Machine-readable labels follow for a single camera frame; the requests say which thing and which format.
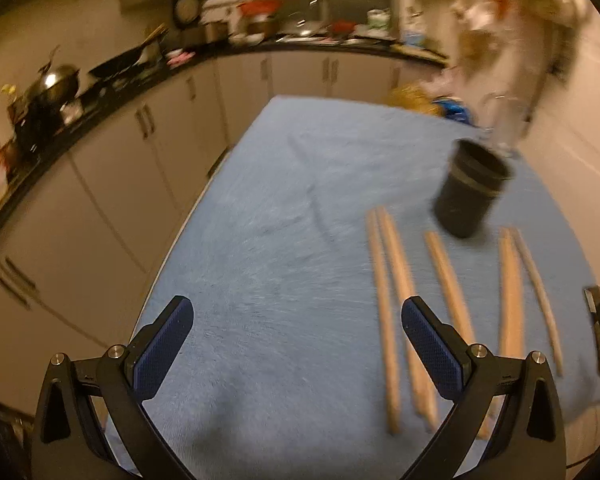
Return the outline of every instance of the cable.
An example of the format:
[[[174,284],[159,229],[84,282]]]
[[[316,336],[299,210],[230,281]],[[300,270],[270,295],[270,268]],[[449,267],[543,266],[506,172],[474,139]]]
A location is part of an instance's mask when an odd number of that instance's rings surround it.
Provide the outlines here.
[[[572,467],[576,467],[577,465],[582,464],[583,462],[586,462],[587,460],[589,460],[589,458],[591,458],[592,456],[595,455],[595,452],[591,453],[590,455],[587,455],[584,458],[581,458],[580,460],[578,460],[577,462],[574,462],[573,464],[569,464],[567,466],[567,469],[571,469]]]

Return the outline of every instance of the wooden dowel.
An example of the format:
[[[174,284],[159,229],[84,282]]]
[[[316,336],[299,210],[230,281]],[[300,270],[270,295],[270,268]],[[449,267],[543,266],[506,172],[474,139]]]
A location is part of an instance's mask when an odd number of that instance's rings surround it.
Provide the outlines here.
[[[382,255],[378,218],[375,211],[366,213],[366,231],[378,294],[378,317],[380,321],[382,358],[384,360],[386,380],[387,419],[389,432],[397,434],[400,431],[400,375],[395,349],[395,332],[391,316],[389,283],[384,265],[384,256]]]
[[[520,263],[508,228],[500,229],[500,348],[503,357],[524,358],[524,297]]]
[[[398,303],[402,307],[404,300],[416,294],[411,267],[404,254],[400,233],[395,226],[392,216],[389,215],[384,207],[379,207],[378,218],[382,238],[384,239],[384,245],[391,264],[392,275],[394,276]],[[411,378],[411,393],[414,408],[417,413],[427,419],[429,429],[436,431],[440,420],[438,418],[438,395],[435,386],[406,334],[404,334],[404,343]]]
[[[446,306],[449,309],[452,322],[461,335],[462,339],[471,345],[475,342],[474,327],[471,324],[471,317],[469,310],[464,302],[464,294],[462,288],[458,282],[458,277],[454,271],[451,261],[449,260],[448,254],[440,235],[436,231],[426,231],[424,238],[429,249],[433,266],[438,274],[438,281],[442,288],[442,293],[445,296]],[[478,431],[478,438],[486,440],[490,434],[490,425],[487,418],[482,422],[480,430]]]
[[[538,304],[540,305],[540,310],[542,310],[542,314],[544,315],[544,322],[546,323],[546,327],[549,332],[549,340],[551,341],[551,347],[554,351],[556,372],[561,377],[563,371],[562,348],[560,346],[560,335],[558,334],[558,327],[555,323],[554,311],[551,308],[551,303],[549,303],[549,297],[547,296],[546,290],[544,289],[544,283],[542,282],[540,272],[536,267],[536,263],[534,262],[533,256],[531,255],[531,251],[529,250],[528,245],[522,237],[522,233],[519,229],[511,228],[510,230],[513,236],[513,241],[515,242],[515,245],[518,248],[520,257],[522,258],[522,263],[526,267],[526,272],[528,273],[529,279],[531,280],[531,283],[534,286],[536,298],[538,298]]]

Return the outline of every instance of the table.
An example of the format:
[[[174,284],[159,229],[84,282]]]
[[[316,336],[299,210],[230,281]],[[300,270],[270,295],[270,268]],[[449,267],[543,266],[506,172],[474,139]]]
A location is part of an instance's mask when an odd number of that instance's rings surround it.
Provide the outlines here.
[[[388,207],[418,293],[449,322],[422,234],[437,229],[430,205],[453,140],[474,136],[463,124],[398,108],[287,97],[267,105],[191,216],[138,325],[175,294],[194,305],[194,327],[144,405],[197,478],[366,480],[406,471],[431,435],[414,414],[403,358],[402,433],[386,430],[364,214]],[[512,164],[515,179],[481,232],[465,241],[442,233],[443,241],[476,336],[497,353],[498,228],[521,229],[562,338],[565,375],[556,383],[568,421],[600,400],[582,295],[594,278],[538,177],[524,161]],[[550,359],[523,275],[525,349]],[[440,399],[441,416],[449,408]],[[107,433],[128,465],[111,424]],[[483,450],[476,442],[463,469]]]

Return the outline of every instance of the black plastic cup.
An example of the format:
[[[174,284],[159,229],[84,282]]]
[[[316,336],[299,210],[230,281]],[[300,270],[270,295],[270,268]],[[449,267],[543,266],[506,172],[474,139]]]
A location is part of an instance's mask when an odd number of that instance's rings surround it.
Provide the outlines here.
[[[457,238],[473,235],[512,176],[501,157],[471,139],[458,140],[433,205],[439,224]]]

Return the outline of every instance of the black countertop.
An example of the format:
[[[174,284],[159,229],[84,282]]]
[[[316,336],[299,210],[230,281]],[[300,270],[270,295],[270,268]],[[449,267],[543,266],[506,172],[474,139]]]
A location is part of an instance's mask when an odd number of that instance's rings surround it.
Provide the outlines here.
[[[237,54],[248,54],[258,52],[274,52],[285,50],[309,50],[327,52],[352,52],[359,54],[371,54],[373,56],[391,57],[395,59],[416,60],[435,65],[439,68],[445,67],[442,58],[435,59],[431,53],[423,51],[419,53],[416,49],[408,54],[396,52],[389,46],[379,43],[374,45],[342,45],[342,44],[304,44],[284,43],[266,41],[254,46],[230,46],[223,45],[210,48],[207,52],[196,54],[190,61],[176,68],[169,68],[166,64],[159,64],[144,78],[135,78],[123,88],[109,92],[106,98],[97,101],[96,106],[86,107],[84,115],[75,123],[65,127],[58,132],[50,144],[38,155],[35,163],[30,163],[18,170],[11,179],[7,194],[0,201],[0,230],[9,219],[18,204],[32,189],[36,182],[51,168],[51,166],[64,155],[79,139],[88,134],[104,119],[109,117],[128,102],[147,92],[151,88],[174,75],[191,69],[206,60],[222,56],[234,56]]]

